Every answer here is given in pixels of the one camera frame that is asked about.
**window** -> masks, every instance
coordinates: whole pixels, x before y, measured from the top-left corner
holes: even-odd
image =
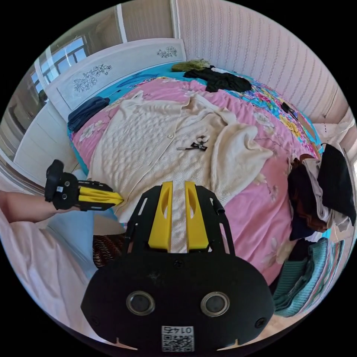
[[[88,56],[121,43],[114,6],[77,24],[42,53],[39,63],[44,80],[50,84]]]
[[[46,53],[42,54],[40,66],[46,83],[50,84],[71,66],[86,58],[87,54],[84,48],[85,43],[83,38],[80,37],[52,53],[50,59],[47,58]]]

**pink striped wallpaper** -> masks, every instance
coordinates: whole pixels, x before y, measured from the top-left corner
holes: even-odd
[[[290,31],[223,0],[177,0],[188,59],[251,76],[274,88],[312,122],[337,123],[347,112],[342,90],[322,61]],[[343,144],[350,150],[357,130]]]

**floral bedsheet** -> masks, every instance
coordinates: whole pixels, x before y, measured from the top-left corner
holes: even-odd
[[[175,100],[184,102],[198,93],[218,107],[226,107],[236,114],[241,123],[258,128],[256,141],[273,151],[260,175],[226,206],[236,255],[250,262],[265,277],[268,284],[277,277],[286,254],[292,249],[289,241],[291,214],[287,194],[289,162],[303,153],[315,155],[305,139],[303,129],[290,125],[286,114],[279,112],[279,102],[265,88],[253,83],[254,101],[249,95],[219,90],[206,92],[205,83],[197,80],[182,81],[171,76],[156,76],[129,85],[124,96],[92,117],[75,135],[73,145],[86,165],[107,128],[111,118],[120,109],[123,99],[143,91],[145,100]]]

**floral decoration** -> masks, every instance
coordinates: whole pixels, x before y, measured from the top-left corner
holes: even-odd
[[[98,82],[96,77],[101,74],[108,75],[111,69],[111,66],[104,64],[93,67],[90,71],[83,73],[83,78],[77,78],[73,81],[74,90],[76,92],[90,90]]]
[[[158,56],[162,57],[162,58],[168,58],[168,57],[176,57],[177,56],[177,49],[174,48],[173,46],[168,46],[166,47],[166,49],[163,50],[158,50],[158,52],[156,53]]]

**wall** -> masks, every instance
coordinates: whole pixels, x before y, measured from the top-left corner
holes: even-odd
[[[122,4],[128,42],[147,38],[173,38],[170,0],[136,0]]]
[[[72,172],[78,164],[67,137],[67,125],[51,103],[47,103],[31,123],[14,158],[24,175],[43,186],[46,169],[54,159],[64,163],[64,171]]]
[[[346,114],[346,98],[327,67],[275,21],[223,0],[177,0],[177,4],[189,60],[205,58],[216,67],[255,78],[314,123],[338,123]],[[355,141],[356,127],[342,147],[350,151]]]

